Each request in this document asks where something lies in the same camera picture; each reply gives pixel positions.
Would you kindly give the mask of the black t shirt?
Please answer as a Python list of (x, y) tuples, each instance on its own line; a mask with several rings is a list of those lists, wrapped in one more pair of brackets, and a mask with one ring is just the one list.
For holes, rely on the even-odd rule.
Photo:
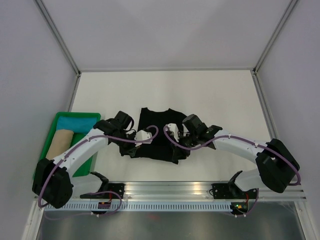
[(173, 145), (164, 134), (164, 126), (168, 124), (176, 124), (178, 130), (182, 132), (184, 127), (182, 121), (187, 116), (179, 111), (171, 108), (156, 112), (144, 107), (140, 111), (138, 130), (143, 130), (148, 126), (154, 125), (158, 128), (158, 135), (150, 144), (143, 143), (132, 149), (120, 147), (121, 156), (130, 156), (130, 158), (149, 158), (153, 160), (171, 162), (178, 164), (180, 160), (185, 160), (190, 156), (189, 150), (181, 149)]

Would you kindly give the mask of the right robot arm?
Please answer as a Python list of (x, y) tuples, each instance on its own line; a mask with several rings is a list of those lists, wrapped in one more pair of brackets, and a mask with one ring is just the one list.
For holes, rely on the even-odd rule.
[(220, 126), (207, 126), (195, 114), (187, 116), (182, 124), (187, 132), (178, 142), (183, 147), (225, 151), (256, 165), (253, 170), (237, 171), (228, 181), (228, 192), (235, 198), (260, 188), (283, 193), (288, 186), (301, 182), (300, 165), (279, 139), (269, 142), (245, 139)]

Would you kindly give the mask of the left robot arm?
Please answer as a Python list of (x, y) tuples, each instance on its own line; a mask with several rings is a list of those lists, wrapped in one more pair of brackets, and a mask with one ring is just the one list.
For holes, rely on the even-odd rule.
[(88, 175), (75, 177), (75, 172), (94, 154), (108, 144), (126, 144), (127, 135), (134, 120), (119, 111), (114, 118), (98, 121), (88, 134), (74, 146), (53, 159), (41, 159), (35, 169), (32, 191), (38, 196), (40, 208), (51, 205), (63, 207), (70, 198), (91, 194), (104, 198), (109, 193), (109, 180), (92, 171)]

